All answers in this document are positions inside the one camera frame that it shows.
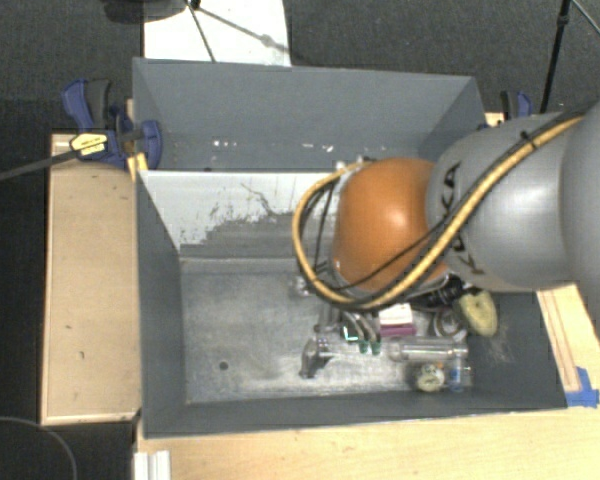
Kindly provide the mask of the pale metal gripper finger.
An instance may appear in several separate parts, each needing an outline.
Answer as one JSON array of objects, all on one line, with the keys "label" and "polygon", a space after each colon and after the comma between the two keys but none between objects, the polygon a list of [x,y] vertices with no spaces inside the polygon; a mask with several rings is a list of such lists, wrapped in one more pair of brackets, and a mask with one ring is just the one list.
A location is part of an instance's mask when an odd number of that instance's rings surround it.
[{"label": "pale metal gripper finger", "polygon": [[314,326],[316,335],[324,335],[333,332],[338,326],[338,311],[334,309],[321,309],[318,321]]},{"label": "pale metal gripper finger", "polygon": [[299,375],[303,379],[311,379],[324,368],[335,354],[326,337],[314,336],[310,338],[301,353],[301,367]]}]

